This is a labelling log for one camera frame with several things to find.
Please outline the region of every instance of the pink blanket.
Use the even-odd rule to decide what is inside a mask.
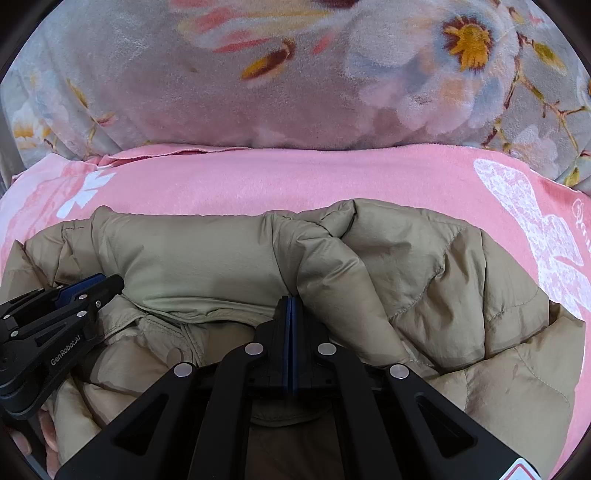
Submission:
[[[50,154],[0,200],[0,270],[14,239],[87,218],[100,205],[132,213],[256,215],[354,197],[467,220],[492,235],[552,300],[591,320],[591,199],[503,154],[469,147],[320,152],[150,145],[86,163]],[[556,469],[591,423],[591,348],[585,351]]]

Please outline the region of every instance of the beige down jacket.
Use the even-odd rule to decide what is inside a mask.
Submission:
[[[363,361],[427,378],[543,478],[563,448],[584,323],[461,220],[374,200],[253,217],[100,207],[15,242],[0,302],[98,272],[125,289],[102,309],[102,347],[48,402],[62,463],[175,363],[248,342],[288,293]],[[257,405],[248,478],[338,478],[334,440],[330,412]]]

